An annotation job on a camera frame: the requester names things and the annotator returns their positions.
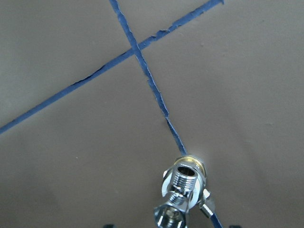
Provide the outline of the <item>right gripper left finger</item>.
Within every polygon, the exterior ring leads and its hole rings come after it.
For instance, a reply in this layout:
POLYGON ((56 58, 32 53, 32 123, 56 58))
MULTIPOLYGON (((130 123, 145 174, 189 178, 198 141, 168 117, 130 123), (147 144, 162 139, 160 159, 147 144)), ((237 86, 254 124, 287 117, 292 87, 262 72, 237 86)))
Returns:
POLYGON ((115 224, 105 224, 103 228, 115 228, 115 224))

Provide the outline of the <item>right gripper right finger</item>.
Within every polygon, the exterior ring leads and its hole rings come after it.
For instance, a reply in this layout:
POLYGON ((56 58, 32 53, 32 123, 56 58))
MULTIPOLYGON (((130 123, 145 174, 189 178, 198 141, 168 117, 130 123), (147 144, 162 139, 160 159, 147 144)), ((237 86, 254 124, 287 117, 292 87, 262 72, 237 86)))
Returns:
POLYGON ((238 225, 238 224, 234 224, 234 225, 229 225, 229 228, 242 228, 241 225, 238 225))

